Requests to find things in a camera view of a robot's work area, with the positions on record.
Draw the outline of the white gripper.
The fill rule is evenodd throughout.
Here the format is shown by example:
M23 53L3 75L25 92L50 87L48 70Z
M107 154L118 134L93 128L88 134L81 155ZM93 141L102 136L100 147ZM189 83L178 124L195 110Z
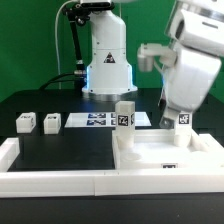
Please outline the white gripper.
M137 52L139 70L156 67L163 78L166 108L160 120L162 129L172 129L177 113L196 111L203 103L221 68L219 57L185 47L142 44Z

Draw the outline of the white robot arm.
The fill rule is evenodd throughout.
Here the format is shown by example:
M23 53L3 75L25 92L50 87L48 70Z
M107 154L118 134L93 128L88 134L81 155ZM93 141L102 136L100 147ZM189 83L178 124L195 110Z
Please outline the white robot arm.
M133 92L126 60L125 24L112 13L112 4L125 0L81 0L90 12L92 62L83 91L96 97ZM139 69L156 68L163 79L165 102L160 126L171 129L182 112L196 111L204 101L224 57L224 0L175 0L167 27L167 46L148 43L139 47Z

